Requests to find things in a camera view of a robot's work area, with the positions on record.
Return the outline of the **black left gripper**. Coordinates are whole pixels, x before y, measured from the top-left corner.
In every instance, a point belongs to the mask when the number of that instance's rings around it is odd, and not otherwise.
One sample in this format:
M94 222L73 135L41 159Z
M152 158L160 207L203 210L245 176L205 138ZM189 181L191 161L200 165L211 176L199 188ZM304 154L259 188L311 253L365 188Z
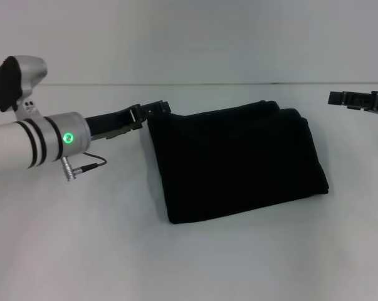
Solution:
M148 117L159 114L169 114L171 108L168 102L162 100L146 105L134 105L124 110L88 117L85 121L90 129L92 140L112 139L133 130L143 128Z

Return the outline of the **black shirt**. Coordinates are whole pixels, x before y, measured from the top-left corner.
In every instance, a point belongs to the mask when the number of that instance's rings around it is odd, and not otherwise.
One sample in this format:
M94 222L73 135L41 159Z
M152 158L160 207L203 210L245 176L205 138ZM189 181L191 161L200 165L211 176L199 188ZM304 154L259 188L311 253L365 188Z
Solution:
M327 194L307 119L260 101L148 119L173 224L195 223Z

